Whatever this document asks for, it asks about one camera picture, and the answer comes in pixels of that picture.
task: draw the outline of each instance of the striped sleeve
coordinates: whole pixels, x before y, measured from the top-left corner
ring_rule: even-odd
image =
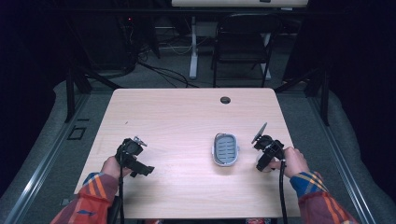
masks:
[[[106,223],[107,208],[114,201],[118,181],[103,173],[89,174],[77,198],[67,205],[51,223]]]
[[[299,173],[290,183],[297,192],[304,223],[358,223],[329,193],[319,173]]]

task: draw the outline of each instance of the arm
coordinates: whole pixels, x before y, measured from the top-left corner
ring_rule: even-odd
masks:
[[[123,169],[123,176],[131,173]],[[101,173],[92,173],[84,181],[78,196],[67,205],[52,223],[106,223],[107,208],[118,191],[120,166],[114,157],[105,161]]]
[[[285,176],[297,192],[304,223],[358,223],[329,193],[319,173],[309,171],[304,155],[295,148],[285,149]],[[269,167],[280,168],[278,161]]]

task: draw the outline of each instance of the chair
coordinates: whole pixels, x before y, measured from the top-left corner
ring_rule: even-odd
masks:
[[[272,14],[231,14],[219,21],[211,68],[214,70],[213,87],[216,87],[217,63],[266,63],[262,74],[262,87],[271,58],[272,46],[282,29],[280,18]],[[269,41],[264,44],[263,35]]]

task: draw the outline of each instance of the table top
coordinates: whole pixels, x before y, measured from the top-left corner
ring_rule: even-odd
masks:
[[[229,97],[224,104],[221,97]],[[137,160],[152,174],[124,178],[127,218],[282,217],[279,171],[261,173],[261,152],[251,145],[264,134],[292,147],[276,95],[271,89],[120,89],[113,93],[93,142],[76,192],[91,172],[115,155],[125,138],[148,144]],[[239,157],[231,167],[212,158],[217,133],[231,133]],[[288,216],[298,217],[297,196],[284,179]]]
[[[306,7],[308,0],[172,0],[173,7]]]

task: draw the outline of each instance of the hand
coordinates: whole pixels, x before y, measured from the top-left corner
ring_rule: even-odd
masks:
[[[122,177],[125,177],[129,173],[131,173],[132,170],[128,168],[123,168],[122,169]],[[103,167],[101,170],[101,173],[111,175],[116,179],[120,178],[120,165],[117,162],[116,158],[114,156],[109,157],[104,163]]]
[[[291,178],[301,172],[309,172],[308,164],[299,149],[288,147],[285,149],[286,169],[285,176]],[[268,167],[280,169],[280,161],[271,161]]]

